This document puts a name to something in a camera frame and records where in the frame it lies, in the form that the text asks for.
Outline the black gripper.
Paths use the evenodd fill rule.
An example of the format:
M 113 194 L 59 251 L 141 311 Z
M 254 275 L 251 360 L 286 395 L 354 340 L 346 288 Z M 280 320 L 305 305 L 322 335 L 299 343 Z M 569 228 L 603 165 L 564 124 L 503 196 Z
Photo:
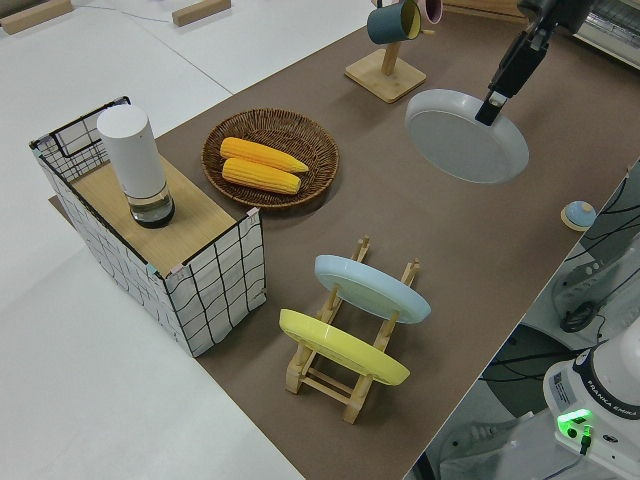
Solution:
M 528 19 L 528 30 L 519 34 L 501 59 L 475 120 L 491 126 L 544 59 L 553 31 L 560 27 L 577 33 L 595 4 L 595 0 L 519 0 L 517 9 Z

